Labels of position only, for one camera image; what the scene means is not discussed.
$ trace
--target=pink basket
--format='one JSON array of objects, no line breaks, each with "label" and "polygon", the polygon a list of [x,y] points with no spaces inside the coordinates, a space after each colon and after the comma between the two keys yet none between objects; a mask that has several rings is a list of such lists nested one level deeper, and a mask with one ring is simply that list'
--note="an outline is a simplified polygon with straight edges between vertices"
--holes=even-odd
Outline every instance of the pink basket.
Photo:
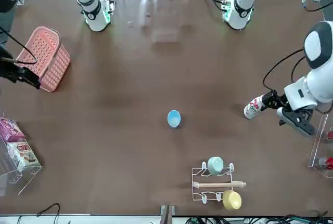
[{"label": "pink basket", "polygon": [[[25,45],[38,59],[36,64],[20,64],[40,77],[41,87],[54,91],[70,63],[70,56],[61,43],[60,34],[47,27],[38,27]],[[34,58],[23,49],[17,60],[33,62]]]}]

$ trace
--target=blue cup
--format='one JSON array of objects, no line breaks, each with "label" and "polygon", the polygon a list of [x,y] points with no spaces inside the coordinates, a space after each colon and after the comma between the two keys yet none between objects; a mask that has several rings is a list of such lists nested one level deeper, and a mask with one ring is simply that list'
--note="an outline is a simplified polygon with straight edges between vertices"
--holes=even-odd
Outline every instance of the blue cup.
[{"label": "blue cup", "polygon": [[176,129],[180,123],[181,123],[181,114],[176,110],[170,111],[168,113],[168,124],[170,125],[170,127]]}]

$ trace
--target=rolling pin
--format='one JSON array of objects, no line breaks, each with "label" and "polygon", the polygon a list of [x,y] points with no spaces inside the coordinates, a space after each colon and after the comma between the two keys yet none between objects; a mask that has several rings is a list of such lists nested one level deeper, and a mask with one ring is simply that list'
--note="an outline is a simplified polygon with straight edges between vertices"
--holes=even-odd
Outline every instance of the rolling pin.
[{"label": "rolling pin", "polygon": [[243,188],[246,186],[246,182],[242,181],[233,181],[233,182],[225,182],[225,183],[198,183],[196,181],[193,182],[194,188]]}]

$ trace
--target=snack package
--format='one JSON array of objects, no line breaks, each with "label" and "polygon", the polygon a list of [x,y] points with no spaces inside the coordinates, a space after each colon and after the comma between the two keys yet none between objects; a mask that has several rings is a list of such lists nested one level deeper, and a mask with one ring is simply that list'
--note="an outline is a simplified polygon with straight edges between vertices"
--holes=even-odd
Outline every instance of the snack package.
[{"label": "snack package", "polygon": [[27,142],[9,142],[7,144],[8,154],[15,163],[18,171],[27,166],[39,165],[36,156],[30,149]]},{"label": "snack package", "polygon": [[0,117],[0,135],[6,142],[21,142],[25,138],[16,121],[3,117]]}]

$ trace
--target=brown table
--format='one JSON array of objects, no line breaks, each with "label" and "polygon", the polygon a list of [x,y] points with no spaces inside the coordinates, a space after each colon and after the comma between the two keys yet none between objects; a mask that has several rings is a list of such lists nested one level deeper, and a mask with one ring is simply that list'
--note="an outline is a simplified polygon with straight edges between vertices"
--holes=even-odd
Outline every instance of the brown table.
[{"label": "brown table", "polygon": [[[25,42],[49,26],[72,62],[54,93],[0,82],[2,109],[45,166],[22,195],[0,199],[0,212],[37,213],[59,202],[61,213],[151,215],[174,204],[178,215],[332,215],[333,181],[307,167],[313,140],[278,126],[274,110],[243,116],[266,92],[264,74],[302,47],[322,14],[305,12],[300,0],[257,0],[252,22],[234,31],[211,1],[141,1],[119,0],[115,25],[101,33],[84,23],[76,0],[18,8],[12,34]],[[267,83],[281,91],[296,60]],[[303,62],[296,75],[308,70]],[[182,114],[179,129],[168,127],[172,109]],[[248,183],[238,190],[241,210],[192,201],[191,168],[211,156],[233,162],[234,179]]]}]

